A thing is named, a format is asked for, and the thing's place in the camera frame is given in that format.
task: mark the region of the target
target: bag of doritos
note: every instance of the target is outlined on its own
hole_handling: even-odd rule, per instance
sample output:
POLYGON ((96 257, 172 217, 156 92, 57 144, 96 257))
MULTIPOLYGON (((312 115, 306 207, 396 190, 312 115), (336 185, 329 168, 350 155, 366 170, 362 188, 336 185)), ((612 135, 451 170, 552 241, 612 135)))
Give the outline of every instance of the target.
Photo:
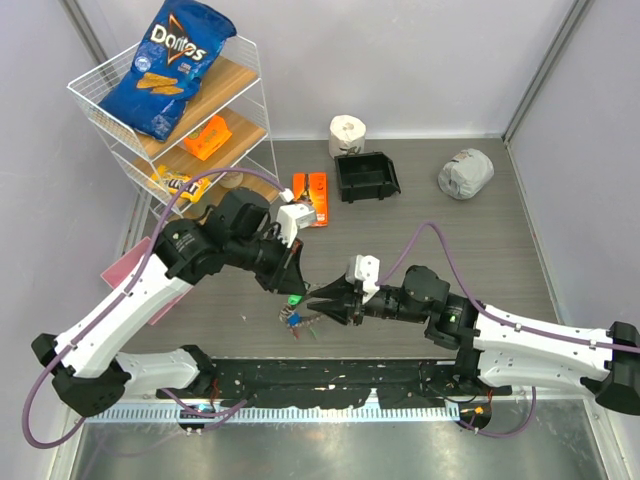
POLYGON ((131 70, 100 107, 165 141, 224 42, 235 34, 233 23, 207 5, 165 0, 140 42, 131 70))

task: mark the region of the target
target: white wall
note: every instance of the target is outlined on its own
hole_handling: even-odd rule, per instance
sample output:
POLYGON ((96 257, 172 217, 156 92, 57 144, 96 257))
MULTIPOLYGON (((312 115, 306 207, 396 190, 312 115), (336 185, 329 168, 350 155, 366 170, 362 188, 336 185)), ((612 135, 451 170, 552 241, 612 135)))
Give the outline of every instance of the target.
MULTIPOLYGON (((31 341, 73 325, 106 294, 99 273, 114 259, 134 200, 65 90, 92 67, 75 30, 58 2, 27 3, 0 5, 0 465, 11 480, 45 478, 52 454, 32 449, 20 430, 41 370, 31 341)), ((33 415, 42 440, 54 438, 58 405, 47 382, 33 415)))
MULTIPOLYGON (((640 328, 639 20, 637 0, 594 2, 513 143, 561 316, 576 326, 640 328)), ((640 447, 640 419, 619 419, 640 447)))
MULTIPOLYGON (((81 0, 111 54, 160 0, 81 0)), ((376 137, 501 134, 571 0, 207 0, 258 44, 273 133, 326 138, 336 114, 376 137)))

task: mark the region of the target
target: gray wood table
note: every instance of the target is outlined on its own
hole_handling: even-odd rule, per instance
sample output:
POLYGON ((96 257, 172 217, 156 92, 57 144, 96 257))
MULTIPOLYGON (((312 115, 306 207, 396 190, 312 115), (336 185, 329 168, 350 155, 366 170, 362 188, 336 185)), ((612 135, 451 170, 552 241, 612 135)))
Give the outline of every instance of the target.
MULTIPOLYGON (((396 260, 424 220, 438 222, 471 291, 499 308, 555 321, 549 292, 520 201, 513 167, 500 140, 379 140, 368 150, 393 159, 402 193, 379 200, 342 203, 326 141, 276 143, 281 181, 294 172, 329 174, 329 226, 301 233, 302 272, 310 283, 338 278, 355 254, 380 258, 381 271, 396 260), (476 197, 456 201, 440 191, 437 175, 461 149, 478 148, 492 159, 495 176, 476 197)), ((389 281, 399 285, 412 264, 426 265, 461 293, 437 237, 425 231, 405 264, 389 281)), ((203 280, 157 325, 143 328, 130 352, 163 352, 197 344, 212 356, 234 357, 452 357, 424 339, 423 325, 365 319, 360 327, 332 320, 315 325, 317 339, 299 340, 278 321, 285 297, 263 292, 248 272, 225 268, 203 280)))

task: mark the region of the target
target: black plastic basket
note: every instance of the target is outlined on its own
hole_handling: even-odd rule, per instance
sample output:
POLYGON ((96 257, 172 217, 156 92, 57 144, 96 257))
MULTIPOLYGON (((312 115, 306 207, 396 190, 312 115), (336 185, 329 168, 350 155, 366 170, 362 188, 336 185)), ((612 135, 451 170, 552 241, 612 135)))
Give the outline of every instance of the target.
POLYGON ((343 202, 377 198, 383 200, 400 193, 393 161, 382 152, 335 157, 338 189, 343 202))

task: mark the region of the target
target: plastic-wrapped roll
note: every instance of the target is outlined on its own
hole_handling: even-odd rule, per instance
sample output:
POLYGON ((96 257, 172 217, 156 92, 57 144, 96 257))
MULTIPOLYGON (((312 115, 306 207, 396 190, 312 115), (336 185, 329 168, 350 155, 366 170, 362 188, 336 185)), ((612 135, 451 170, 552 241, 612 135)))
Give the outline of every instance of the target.
POLYGON ((333 117, 329 125, 329 154, 335 158, 338 155, 362 153, 366 133, 367 127, 356 117, 333 117))
POLYGON ((493 177, 493 164, 480 150, 467 148, 447 162, 438 175, 440 189, 458 200, 473 197, 493 177))

